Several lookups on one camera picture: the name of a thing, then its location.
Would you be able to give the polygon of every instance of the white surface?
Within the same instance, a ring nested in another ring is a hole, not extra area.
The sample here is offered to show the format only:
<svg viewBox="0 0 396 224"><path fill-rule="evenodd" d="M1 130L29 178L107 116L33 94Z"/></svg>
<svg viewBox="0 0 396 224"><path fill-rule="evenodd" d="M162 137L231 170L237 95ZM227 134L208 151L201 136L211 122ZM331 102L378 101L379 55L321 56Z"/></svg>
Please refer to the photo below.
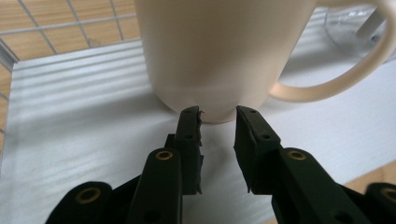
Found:
<svg viewBox="0 0 396 224"><path fill-rule="evenodd" d="M282 75L319 83L351 67L313 18ZM0 223L44 223L67 191L113 188L139 175L178 115L152 92L139 41L15 65L0 179ZM312 153L339 183L396 160L396 62L331 99L259 108L283 147ZM247 194L233 152L234 122L204 124L203 195L184 197L183 223L263 223L269 196Z"/></svg>

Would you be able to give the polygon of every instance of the mug handle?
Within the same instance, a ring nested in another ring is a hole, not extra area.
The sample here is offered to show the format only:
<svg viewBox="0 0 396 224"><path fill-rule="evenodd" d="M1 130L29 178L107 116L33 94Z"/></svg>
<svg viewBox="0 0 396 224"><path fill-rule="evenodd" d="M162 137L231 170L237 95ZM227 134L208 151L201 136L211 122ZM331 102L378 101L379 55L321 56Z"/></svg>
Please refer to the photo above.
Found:
<svg viewBox="0 0 396 224"><path fill-rule="evenodd" d="M387 19L386 30L375 48L340 77L311 87L292 87L277 82L270 91L271 96L289 102L313 102L329 98L357 84L387 60L396 49L395 0L319 0L318 4L324 7L351 7L357 3L374 5Z"/></svg>

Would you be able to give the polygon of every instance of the clear glass cup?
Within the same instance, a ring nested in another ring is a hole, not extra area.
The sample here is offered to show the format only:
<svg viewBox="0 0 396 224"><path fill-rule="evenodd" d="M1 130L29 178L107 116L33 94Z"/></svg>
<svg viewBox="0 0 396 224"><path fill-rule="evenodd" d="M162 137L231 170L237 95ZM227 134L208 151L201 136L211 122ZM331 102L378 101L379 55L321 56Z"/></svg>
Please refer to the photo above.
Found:
<svg viewBox="0 0 396 224"><path fill-rule="evenodd" d="M372 6L329 9L325 31L330 40L345 54L363 58L378 43L386 21ZM396 53L387 62L396 58Z"/></svg>

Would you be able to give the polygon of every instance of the mug body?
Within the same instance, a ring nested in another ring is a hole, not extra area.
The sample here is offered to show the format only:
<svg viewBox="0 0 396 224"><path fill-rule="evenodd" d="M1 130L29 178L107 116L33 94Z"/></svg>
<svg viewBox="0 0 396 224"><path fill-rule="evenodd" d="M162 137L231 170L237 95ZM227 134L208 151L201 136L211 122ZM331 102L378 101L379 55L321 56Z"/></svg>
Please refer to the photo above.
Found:
<svg viewBox="0 0 396 224"><path fill-rule="evenodd" d="M316 0L135 0L148 78L179 112L205 122L259 107L276 83Z"/></svg>

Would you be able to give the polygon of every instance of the beige mug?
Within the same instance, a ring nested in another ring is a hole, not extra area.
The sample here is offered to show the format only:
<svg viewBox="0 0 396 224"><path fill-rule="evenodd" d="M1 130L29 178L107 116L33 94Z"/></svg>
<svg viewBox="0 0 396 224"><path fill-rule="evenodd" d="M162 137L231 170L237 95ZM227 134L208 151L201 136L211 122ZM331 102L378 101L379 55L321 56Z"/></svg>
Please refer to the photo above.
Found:
<svg viewBox="0 0 396 224"><path fill-rule="evenodd" d="M198 105L205 122L235 119L271 95L310 102L344 91L372 73L396 48L394 0L134 0L148 79L179 112ZM388 20L373 51L340 77L298 88L277 82L318 6L372 4Z"/></svg>

